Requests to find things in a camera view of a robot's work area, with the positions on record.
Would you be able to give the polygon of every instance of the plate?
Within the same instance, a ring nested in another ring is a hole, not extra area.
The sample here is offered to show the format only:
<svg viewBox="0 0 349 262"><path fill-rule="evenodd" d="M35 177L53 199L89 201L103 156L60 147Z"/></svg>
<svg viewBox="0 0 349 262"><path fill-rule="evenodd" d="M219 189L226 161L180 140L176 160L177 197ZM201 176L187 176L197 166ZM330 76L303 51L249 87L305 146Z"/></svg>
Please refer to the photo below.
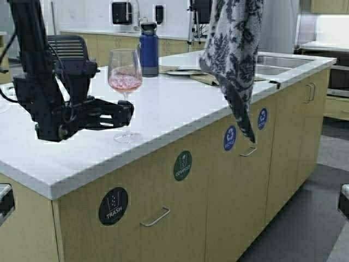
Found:
<svg viewBox="0 0 349 262"><path fill-rule="evenodd" d="M176 71L167 71L168 75L206 75L203 71L200 70L176 70Z"/></svg>

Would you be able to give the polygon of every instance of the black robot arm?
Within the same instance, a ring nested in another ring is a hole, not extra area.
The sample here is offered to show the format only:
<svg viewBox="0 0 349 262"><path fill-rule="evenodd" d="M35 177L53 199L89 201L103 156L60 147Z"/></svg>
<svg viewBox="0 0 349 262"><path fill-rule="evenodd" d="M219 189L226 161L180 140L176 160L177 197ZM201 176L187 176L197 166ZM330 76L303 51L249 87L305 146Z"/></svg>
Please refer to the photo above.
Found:
<svg viewBox="0 0 349 262"><path fill-rule="evenodd" d="M18 103L37 123L38 138L59 142L84 128L101 130L128 126L134 113L131 103L113 104L87 96L90 80L98 71L96 63L88 59L59 58L59 52L47 39L40 0L8 2L25 72L14 78L14 87ZM65 80L70 102L64 101L56 74Z"/></svg>

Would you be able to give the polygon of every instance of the patterned cloth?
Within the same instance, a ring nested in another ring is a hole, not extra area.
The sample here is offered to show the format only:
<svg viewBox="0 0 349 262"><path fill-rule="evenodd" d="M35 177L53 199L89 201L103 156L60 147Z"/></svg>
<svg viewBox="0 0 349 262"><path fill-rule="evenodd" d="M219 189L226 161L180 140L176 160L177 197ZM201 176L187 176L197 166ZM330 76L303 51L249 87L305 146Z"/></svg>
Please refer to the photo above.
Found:
<svg viewBox="0 0 349 262"><path fill-rule="evenodd" d="M213 0L209 40L200 58L219 81L237 123L256 143L248 116L254 85L264 0Z"/></svg>

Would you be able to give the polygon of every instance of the cable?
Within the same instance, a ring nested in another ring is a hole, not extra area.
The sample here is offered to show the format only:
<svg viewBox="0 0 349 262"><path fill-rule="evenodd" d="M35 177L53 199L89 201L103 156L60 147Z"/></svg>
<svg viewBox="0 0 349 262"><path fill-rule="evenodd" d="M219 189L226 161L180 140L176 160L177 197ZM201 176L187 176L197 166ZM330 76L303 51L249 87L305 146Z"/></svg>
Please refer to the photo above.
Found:
<svg viewBox="0 0 349 262"><path fill-rule="evenodd" d="M49 47L50 49L52 50L52 52L55 54L55 56L57 57L57 61L58 63L61 65L61 68L62 68L62 79L64 82L66 82L69 86L69 91L70 91L70 109L71 109L71 112L70 112L70 118L69 120L66 120L64 119L64 122L65 123L70 123L72 121L75 120L76 116L75 116L75 112L74 112L74 102L73 102L73 99L72 97L73 96L73 88L72 88L72 84L70 82L70 77L67 75L67 72L65 71L65 67L64 67L64 64L61 60L61 58L59 57L59 54L57 53L57 51L53 48L52 45L49 44Z"/></svg>
<svg viewBox="0 0 349 262"><path fill-rule="evenodd" d="M7 54L8 50L10 49L10 47L11 47L13 41L15 40L16 36L17 36L17 28L15 29L15 32L13 33L13 35L12 35L11 38L10 38L10 41L7 43L7 45L6 45L5 49L4 49L4 51L2 52L2 54L1 54L1 56L0 56L0 64L2 64L2 61L3 61L4 57L5 57L5 55ZM5 100L7 100L7 101L9 101L9 102L11 102L11 103L18 103L18 101L13 100L13 99L11 99L11 98L8 98L8 97L3 93L3 91L1 90L1 88L0 88L0 95L1 95Z"/></svg>

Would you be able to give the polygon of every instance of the stainless steel sink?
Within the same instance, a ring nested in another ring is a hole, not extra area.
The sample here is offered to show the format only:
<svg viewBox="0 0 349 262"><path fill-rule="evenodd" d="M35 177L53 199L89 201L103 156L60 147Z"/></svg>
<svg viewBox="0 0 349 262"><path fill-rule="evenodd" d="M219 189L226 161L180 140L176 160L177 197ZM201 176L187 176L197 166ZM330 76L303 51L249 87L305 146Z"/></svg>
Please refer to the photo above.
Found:
<svg viewBox="0 0 349 262"><path fill-rule="evenodd" d="M291 68L271 67L268 65L258 64L256 74L280 75L280 74L287 72L289 70L291 70Z"/></svg>
<svg viewBox="0 0 349 262"><path fill-rule="evenodd" d="M272 67L296 68L308 64L312 60L297 59L297 58L282 58L272 56L258 56L257 64Z"/></svg>
<svg viewBox="0 0 349 262"><path fill-rule="evenodd" d="M312 62L310 59L258 56L257 74L279 75Z"/></svg>

